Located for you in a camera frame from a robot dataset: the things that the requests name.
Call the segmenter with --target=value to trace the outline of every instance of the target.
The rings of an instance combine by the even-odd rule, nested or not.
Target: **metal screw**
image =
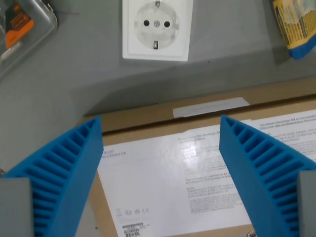
[[[253,231],[249,232],[247,234],[247,237],[257,237],[256,233],[254,233]]]
[[[154,26],[159,27],[160,26],[160,21],[154,21]]]

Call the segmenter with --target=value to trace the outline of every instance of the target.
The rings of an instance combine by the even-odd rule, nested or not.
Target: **ridged blue pad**
[[[73,237],[103,152],[99,119],[50,142],[4,175],[29,177],[36,237]]]
[[[222,116],[220,146],[226,166],[259,237],[298,237],[296,183],[316,163],[279,140]]]

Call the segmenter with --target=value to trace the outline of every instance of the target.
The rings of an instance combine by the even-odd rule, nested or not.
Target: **white sticker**
[[[125,237],[152,237],[151,226],[148,223],[139,222],[122,226]]]
[[[194,115],[202,115],[211,112],[228,110],[248,105],[249,103],[245,101],[244,98],[237,97],[227,100],[218,100],[214,102],[176,108],[173,109],[173,116],[175,118],[190,117]]]

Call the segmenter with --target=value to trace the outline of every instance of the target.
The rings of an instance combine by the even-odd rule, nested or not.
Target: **barcode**
[[[139,236],[139,232],[132,232],[132,233],[128,233],[125,234],[126,237],[135,237],[135,236]]]
[[[136,224],[132,224],[132,225],[127,225],[127,226],[122,226],[123,229],[125,228],[130,228],[130,227],[135,227],[135,226],[143,226],[144,223],[136,223]]]

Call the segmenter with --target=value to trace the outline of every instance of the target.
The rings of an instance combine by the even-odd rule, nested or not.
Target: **white power socket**
[[[187,61],[193,0],[123,0],[123,58]]]

